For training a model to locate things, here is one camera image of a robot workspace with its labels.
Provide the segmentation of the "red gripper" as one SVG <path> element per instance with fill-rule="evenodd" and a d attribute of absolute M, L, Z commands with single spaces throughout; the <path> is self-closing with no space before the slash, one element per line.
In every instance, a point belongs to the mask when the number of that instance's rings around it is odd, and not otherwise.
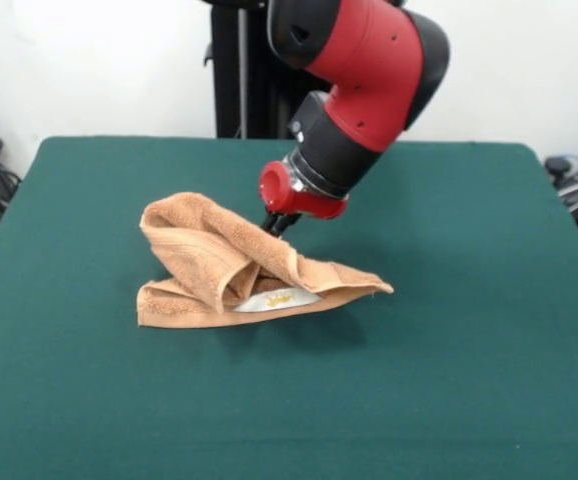
<path fill-rule="evenodd" d="M 301 214 L 330 220 L 341 215 L 348 204 L 347 197 L 330 197 L 309 187 L 284 161 L 273 161 L 263 168 L 259 194 L 267 208 L 260 228 L 276 238 L 293 226 Z"/>

